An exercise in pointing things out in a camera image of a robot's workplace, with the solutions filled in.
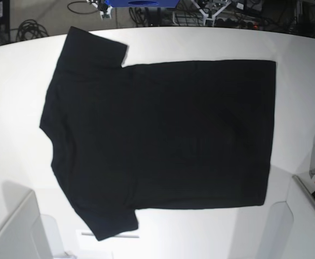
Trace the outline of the black T-shirt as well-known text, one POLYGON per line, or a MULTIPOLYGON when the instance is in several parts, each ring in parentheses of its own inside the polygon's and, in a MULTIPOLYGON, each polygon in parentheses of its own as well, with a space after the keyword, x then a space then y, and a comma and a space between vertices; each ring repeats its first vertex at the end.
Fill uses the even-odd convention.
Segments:
POLYGON ((55 177, 96 239, 137 230, 138 209, 263 205, 276 63, 123 67, 127 48, 70 28, 40 120, 55 177))

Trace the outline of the white metal stand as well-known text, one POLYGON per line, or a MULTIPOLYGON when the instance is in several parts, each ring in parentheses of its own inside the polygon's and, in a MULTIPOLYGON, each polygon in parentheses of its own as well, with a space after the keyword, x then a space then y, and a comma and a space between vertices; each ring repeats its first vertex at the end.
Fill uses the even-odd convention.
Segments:
POLYGON ((196 10, 202 15, 203 26, 211 27, 215 25, 217 16, 232 3, 231 0, 191 0, 191 2, 196 10))

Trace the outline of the blue plastic bin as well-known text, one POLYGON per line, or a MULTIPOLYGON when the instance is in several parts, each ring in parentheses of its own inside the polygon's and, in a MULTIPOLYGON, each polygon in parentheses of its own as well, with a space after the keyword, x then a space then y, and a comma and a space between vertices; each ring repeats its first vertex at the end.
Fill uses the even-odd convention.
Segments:
POLYGON ((179 0, 109 0, 107 2, 114 8, 129 7, 175 8, 179 3, 179 0))

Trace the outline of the black power strip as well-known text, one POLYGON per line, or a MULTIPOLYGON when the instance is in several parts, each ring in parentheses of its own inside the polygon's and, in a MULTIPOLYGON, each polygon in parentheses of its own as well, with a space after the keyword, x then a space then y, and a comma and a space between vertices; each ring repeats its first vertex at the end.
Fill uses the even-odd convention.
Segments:
POLYGON ((242 19, 219 18, 215 21, 214 27, 259 30, 259 25, 254 22, 247 22, 242 19))

